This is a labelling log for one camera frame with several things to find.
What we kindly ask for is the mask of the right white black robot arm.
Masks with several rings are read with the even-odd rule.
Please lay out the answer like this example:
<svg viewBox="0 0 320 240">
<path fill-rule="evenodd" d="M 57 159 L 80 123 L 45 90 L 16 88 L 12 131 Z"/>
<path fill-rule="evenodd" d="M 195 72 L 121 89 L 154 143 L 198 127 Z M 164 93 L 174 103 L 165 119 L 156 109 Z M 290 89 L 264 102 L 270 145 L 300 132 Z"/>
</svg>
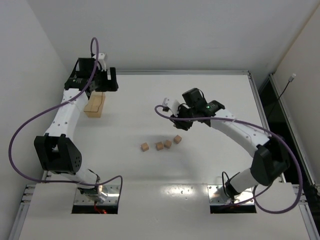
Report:
<svg viewBox="0 0 320 240">
<path fill-rule="evenodd" d="M 253 158 L 249 168 L 225 183 L 225 194 L 230 199 L 256 185 L 269 186 L 289 168 L 289 154 L 274 137 L 235 122 L 235 117 L 224 105 L 216 100 L 206 101 L 198 88 L 184 92 L 182 97 L 184 103 L 168 98 L 163 101 L 172 112 L 172 122 L 177 129 L 189 130 L 193 125 L 190 119 L 196 118 L 234 140 Z"/>
</svg>

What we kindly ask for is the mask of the wooden block tray box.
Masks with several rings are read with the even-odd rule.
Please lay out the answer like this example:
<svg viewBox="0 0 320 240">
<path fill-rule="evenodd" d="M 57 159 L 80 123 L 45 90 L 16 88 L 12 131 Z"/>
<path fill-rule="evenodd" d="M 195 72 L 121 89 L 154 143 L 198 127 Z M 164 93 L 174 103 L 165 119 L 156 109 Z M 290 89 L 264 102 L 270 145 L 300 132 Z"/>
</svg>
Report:
<svg viewBox="0 0 320 240">
<path fill-rule="evenodd" d="M 93 92 L 84 107 L 83 112 L 88 118 L 100 118 L 105 103 L 106 95 L 104 92 Z"/>
</svg>

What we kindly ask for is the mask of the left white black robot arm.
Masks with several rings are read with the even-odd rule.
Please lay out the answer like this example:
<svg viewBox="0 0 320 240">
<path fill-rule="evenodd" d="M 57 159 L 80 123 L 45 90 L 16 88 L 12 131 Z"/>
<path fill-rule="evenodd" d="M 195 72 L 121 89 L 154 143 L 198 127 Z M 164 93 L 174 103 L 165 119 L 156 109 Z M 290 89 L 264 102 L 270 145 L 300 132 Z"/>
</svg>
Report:
<svg viewBox="0 0 320 240">
<path fill-rule="evenodd" d="M 34 147 L 43 170 L 61 175 L 76 183 L 82 195 L 95 202 L 104 202 L 108 190 L 100 185 L 101 178 L 83 162 L 82 154 L 73 142 L 81 113 L 99 118 L 106 92 L 116 92 L 116 69 L 106 66 L 105 53 L 90 58 L 79 58 L 64 84 L 62 103 L 50 127 L 43 136 L 37 136 Z"/>
</svg>

